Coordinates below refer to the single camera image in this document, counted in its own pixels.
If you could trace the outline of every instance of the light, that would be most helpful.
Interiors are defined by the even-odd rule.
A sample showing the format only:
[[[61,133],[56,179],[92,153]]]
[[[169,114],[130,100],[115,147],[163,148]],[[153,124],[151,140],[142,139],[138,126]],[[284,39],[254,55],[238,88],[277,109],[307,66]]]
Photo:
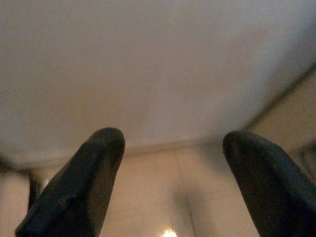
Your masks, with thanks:
[[[177,234],[172,229],[169,229],[164,232],[162,237],[177,237]]]

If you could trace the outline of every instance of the floor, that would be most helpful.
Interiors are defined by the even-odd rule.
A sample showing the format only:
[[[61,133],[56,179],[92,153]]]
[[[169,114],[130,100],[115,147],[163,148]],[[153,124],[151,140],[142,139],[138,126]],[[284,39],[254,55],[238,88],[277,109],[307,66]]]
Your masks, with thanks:
[[[100,236],[259,235],[221,147],[199,145],[124,157]]]

